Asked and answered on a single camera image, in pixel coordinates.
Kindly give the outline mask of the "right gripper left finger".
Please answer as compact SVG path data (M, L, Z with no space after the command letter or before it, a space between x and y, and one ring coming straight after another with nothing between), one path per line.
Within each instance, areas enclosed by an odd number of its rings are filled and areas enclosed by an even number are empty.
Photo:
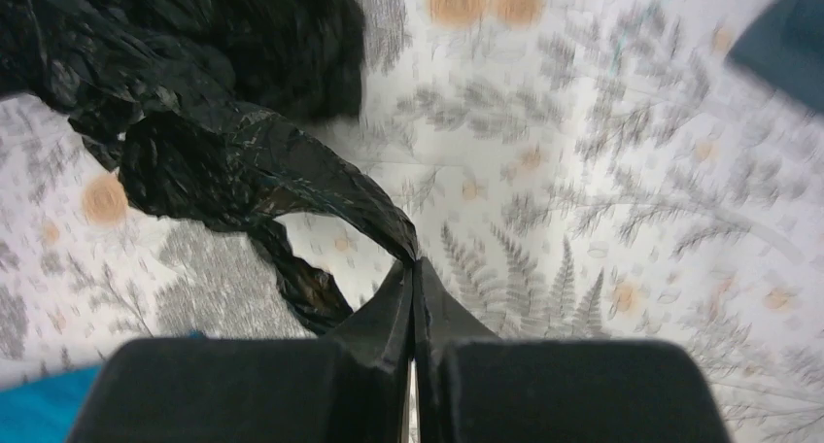
M106 362L72 442L404 442L413 267L315 339L155 338Z

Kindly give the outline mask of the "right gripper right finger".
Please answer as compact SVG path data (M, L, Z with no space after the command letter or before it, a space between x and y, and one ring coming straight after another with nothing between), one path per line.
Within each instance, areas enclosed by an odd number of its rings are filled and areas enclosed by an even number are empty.
M657 340L504 340L411 274L424 442L727 442L698 366Z

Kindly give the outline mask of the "black trash bag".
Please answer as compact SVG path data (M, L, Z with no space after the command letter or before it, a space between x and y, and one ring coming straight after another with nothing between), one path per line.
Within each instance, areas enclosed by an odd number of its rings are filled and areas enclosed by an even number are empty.
M357 0L1 0L1 91L65 115L156 217L243 233L297 319L352 314L333 277L296 256L283 215L346 221L405 265L411 220L305 126L357 119Z

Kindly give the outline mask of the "floral patterned table mat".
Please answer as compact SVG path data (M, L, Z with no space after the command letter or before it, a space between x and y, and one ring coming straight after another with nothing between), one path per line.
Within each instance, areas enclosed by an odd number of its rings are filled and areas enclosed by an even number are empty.
M319 135L497 334L677 343L737 442L819 442L823 118L730 62L772 1L361 0L362 120ZM304 336L274 279L2 103L3 388L140 336Z

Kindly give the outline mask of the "bright blue folded cloth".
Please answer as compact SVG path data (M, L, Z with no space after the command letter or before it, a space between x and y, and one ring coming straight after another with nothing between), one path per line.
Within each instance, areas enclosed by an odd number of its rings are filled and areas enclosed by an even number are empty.
M101 367L1 391L1 441L64 442Z

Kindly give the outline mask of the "dark teal crumpled cloth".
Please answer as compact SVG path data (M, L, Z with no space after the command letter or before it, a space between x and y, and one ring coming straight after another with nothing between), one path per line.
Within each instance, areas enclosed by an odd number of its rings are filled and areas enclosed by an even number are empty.
M775 0L728 58L815 113L823 112L823 0Z

